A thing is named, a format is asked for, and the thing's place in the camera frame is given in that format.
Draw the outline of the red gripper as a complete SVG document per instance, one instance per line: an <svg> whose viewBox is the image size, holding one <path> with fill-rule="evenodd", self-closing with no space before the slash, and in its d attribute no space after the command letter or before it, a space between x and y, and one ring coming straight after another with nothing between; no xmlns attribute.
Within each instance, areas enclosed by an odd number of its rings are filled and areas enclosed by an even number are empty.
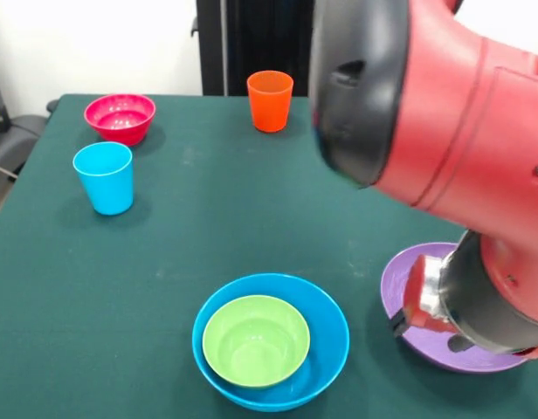
<svg viewBox="0 0 538 419"><path fill-rule="evenodd" d="M395 338L410 327L449 333L444 348L462 354L479 347L492 354L538 358L538 324L504 300L480 256L420 255L410 268L402 310L389 320Z"/></svg>

